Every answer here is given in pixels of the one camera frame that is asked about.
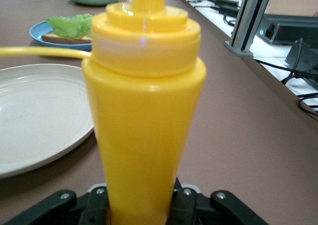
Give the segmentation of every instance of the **lettuce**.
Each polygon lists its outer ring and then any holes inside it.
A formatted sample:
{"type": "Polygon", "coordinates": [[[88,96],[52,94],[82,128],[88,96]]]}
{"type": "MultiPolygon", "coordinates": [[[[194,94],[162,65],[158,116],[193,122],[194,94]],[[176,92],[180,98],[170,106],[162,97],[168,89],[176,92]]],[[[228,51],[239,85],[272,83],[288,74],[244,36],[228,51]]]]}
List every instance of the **lettuce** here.
{"type": "Polygon", "coordinates": [[[48,22],[55,34],[61,37],[81,38],[90,36],[91,14],[76,15],[74,17],[49,17],[45,21],[48,22]]]}

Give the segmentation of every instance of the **yellow tube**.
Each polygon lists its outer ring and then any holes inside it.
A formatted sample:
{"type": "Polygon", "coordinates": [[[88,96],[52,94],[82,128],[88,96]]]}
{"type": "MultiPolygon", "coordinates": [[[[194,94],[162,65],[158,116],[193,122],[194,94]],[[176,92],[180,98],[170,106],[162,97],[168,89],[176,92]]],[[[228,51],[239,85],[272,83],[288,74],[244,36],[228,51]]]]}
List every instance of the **yellow tube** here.
{"type": "Polygon", "coordinates": [[[10,56],[22,56],[22,55],[42,55],[42,56],[59,56],[59,57],[70,57],[79,59],[89,59],[90,52],[73,50],[73,49],[62,49],[55,47],[0,47],[0,57],[10,56]]]}
{"type": "Polygon", "coordinates": [[[106,7],[84,73],[112,225],[164,225],[206,68],[200,26],[163,0],[106,7]]]}

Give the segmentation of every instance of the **power supply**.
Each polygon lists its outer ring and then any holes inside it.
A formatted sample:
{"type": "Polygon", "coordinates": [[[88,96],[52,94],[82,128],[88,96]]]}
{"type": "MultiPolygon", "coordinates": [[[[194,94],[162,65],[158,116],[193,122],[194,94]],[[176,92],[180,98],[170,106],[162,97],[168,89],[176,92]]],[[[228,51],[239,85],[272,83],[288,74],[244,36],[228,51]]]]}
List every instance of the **power supply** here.
{"type": "Polygon", "coordinates": [[[310,48],[318,48],[318,17],[264,14],[256,34],[274,45],[292,45],[303,38],[310,48]]]}

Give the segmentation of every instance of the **screw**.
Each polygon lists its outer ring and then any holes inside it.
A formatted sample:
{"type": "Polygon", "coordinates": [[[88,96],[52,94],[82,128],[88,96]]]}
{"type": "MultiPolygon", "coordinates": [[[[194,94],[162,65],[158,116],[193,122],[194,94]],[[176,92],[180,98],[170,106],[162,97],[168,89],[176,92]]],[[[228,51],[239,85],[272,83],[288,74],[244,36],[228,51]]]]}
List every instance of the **screw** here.
{"type": "Polygon", "coordinates": [[[102,193],[104,193],[104,192],[105,192],[104,189],[97,189],[97,190],[96,190],[96,194],[102,194],[102,193]]]}
{"type": "Polygon", "coordinates": [[[226,198],[225,194],[222,193],[222,192],[217,193],[217,197],[218,197],[219,199],[225,199],[225,198],[226,198]]]}
{"type": "Polygon", "coordinates": [[[69,193],[64,193],[60,196],[61,199],[67,199],[70,196],[69,193]]]}
{"type": "Polygon", "coordinates": [[[184,189],[184,190],[183,190],[183,193],[184,193],[185,195],[191,195],[191,194],[192,194],[192,192],[191,192],[190,189],[184,189]]]}

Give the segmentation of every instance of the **bottle cap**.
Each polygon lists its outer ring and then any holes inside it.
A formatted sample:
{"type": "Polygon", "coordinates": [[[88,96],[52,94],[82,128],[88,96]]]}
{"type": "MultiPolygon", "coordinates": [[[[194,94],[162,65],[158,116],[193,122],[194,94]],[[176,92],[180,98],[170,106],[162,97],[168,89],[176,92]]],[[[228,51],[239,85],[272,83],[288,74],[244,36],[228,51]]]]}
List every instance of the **bottle cap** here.
{"type": "Polygon", "coordinates": [[[136,76],[176,75],[196,63],[200,26],[164,0],[114,3],[92,20],[92,58],[136,76]]]}

